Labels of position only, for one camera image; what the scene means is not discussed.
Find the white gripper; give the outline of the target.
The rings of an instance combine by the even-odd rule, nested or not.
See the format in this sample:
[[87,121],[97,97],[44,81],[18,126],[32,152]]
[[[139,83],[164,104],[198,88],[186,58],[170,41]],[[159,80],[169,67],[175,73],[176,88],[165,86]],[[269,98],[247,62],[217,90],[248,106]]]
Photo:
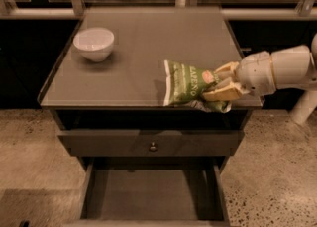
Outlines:
[[235,78],[239,82],[211,91],[203,92],[206,101],[234,101],[243,95],[271,95],[276,92],[275,79],[272,70],[272,57],[269,52],[260,52],[245,57],[240,64],[237,61],[228,62],[215,70],[222,80]]

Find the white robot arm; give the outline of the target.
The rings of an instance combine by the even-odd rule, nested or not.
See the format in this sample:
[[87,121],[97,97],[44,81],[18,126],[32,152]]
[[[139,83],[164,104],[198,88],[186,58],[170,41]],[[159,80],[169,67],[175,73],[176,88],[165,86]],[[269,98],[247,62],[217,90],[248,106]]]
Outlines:
[[316,89],[316,38],[300,45],[246,56],[217,68],[221,82],[203,93],[207,101],[234,101],[243,95],[265,96],[278,89]]

